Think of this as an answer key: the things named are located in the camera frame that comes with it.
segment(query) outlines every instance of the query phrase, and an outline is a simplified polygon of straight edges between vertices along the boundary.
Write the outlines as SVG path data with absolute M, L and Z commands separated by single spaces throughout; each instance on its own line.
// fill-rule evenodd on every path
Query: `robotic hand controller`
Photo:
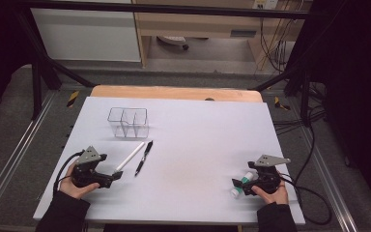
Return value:
M 123 171 L 115 172 L 111 176 L 101 174 L 95 170 L 99 162 L 106 160 L 107 155 L 99 155 L 93 146 L 90 146 L 83 154 L 76 160 L 76 165 L 72 172 L 73 183 L 83 188 L 92 183 L 99 183 L 100 188 L 109 189 L 112 182 L 119 180 Z
M 275 166 L 288 162 L 291 162 L 291 160 L 268 155 L 261 156 L 256 162 L 250 161 L 248 166 L 249 168 L 257 170 L 258 179 L 246 183 L 233 179 L 234 187 L 242 189 L 245 195 L 256 195 L 256 193 L 252 190 L 253 186 L 257 186 L 263 191 L 272 194 L 276 192 L 279 183 L 281 182 L 279 173 Z

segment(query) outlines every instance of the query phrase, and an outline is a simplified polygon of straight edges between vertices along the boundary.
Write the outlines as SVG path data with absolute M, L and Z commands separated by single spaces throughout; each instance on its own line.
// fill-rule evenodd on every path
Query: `white cabinet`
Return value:
M 130 3 L 130 0 L 90 2 Z M 32 13 L 53 59 L 140 62 L 133 13 L 49 9 L 32 9 Z

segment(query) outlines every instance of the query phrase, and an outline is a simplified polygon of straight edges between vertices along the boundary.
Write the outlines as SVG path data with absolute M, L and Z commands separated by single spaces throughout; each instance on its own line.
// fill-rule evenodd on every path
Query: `white tabletop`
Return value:
M 149 137 L 114 137 L 107 122 L 112 107 L 147 108 Z M 85 196 L 92 205 L 86 219 L 112 223 L 249 224 L 264 206 L 258 196 L 231 196 L 231 179 L 240 179 L 247 162 L 261 155 L 282 157 L 265 103 L 95 98 L 86 99 L 65 150 L 34 214 L 41 219 L 51 198 L 54 179 L 68 157 L 89 146 L 107 160 L 97 171 L 113 170 L 142 142 L 153 148 L 137 177 L 145 147 L 123 168 L 111 188 Z M 285 164 L 277 165 L 288 174 Z M 287 185 L 296 224 L 304 224 L 294 189 Z

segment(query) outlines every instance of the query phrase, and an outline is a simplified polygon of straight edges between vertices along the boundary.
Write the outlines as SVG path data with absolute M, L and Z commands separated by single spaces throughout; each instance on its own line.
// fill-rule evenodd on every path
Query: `marker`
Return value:
M 152 149 L 152 146 L 153 146 L 153 140 L 152 140 L 151 142 L 149 142 L 149 144 L 147 144 L 147 148 L 146 148 L 146 151 L 144 152 L 144 156 L 143 156 L 143 158 L 141 159 L 140 163 L 138 164 L 138 167 L 137 167 L 137 169 L 135 170 L 135 174 L 134 174 L 134 176 L 137 176 L 137 174 L 140 172 L 141 167 L 143 166 L 144 162 L 146 161 L 146 157 L 147 157 L 147 155 L 148 155 L 149 152 L 150 152 L 150 149 Z
M 138 147 L 136 149 L 134 149 L 134 151 L 128 155 L 128 157 L 116 168 L 116 170 L 114 171 L 114 173 L 116 172 L 119 172 L 120 170 L 122 170 L 122 168 L 128 164 L 128 162 L 138 153 L 138 151 L 140 151 L 140 149 L 144 146 L 144 142 L 141 142 L 140 145 L 138 145 Z

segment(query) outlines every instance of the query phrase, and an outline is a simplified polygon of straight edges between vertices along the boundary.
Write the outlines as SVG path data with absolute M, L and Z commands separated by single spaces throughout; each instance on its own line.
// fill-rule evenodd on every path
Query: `small object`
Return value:
M 137 169 L 135 170 L 135 174 L 134 174 L 134 176 L 137 176 L 137 174 L 140 172 L 141 167 L 143 166 L 143 163 L 146 161 L 146 157 L 147 157 L 147 155 L 148 155 L 149 152 L 150 152 L 150 149 L 152 149 L 152 146 L 153 146 L 153 140 L 152 140 L 151 142 L 149 142 L 149 144 L 147 144 L 147 148 L 146 148 L 146 151 L 144 152 L 144 156 L 143 156 L 143 158 L 141 159 L 140 163 L 138 164 L 138 167 L 137 167 Z
M 247 172 L 245 176 L 243 176 L 243 178 L 241 179 L 241 182 L 244 184 L 252 181 L 252 179 L 254 179 L 254 174 L 252 174 L 251 172 Z M 231 190 L 231 194 L 234 196 L 234 198 L 237 198 L 241 192 L 243 192 L 243 189 L 239 187 L 234 187 Z
M 122 168 L 128 164 L 128 162 L 138 153 L 138 151 L 140 151 L 140 149 L 144 146 L 144 142 L 141 142 L 140 145 L 138 145 L 138 147 L 136 149 L 134 149 L 134 151 L 128 155 L 128 157 L 116 168 L 116 170 L 114 171 L 115 173 L 116 172 L 119 172 L 120 170 L 122 170 Z
M 73 91 L 66 107 L 71 108 L 73 106 L 74 101 L 76 101 L 77 95 L 79 95 L 79 91 Z

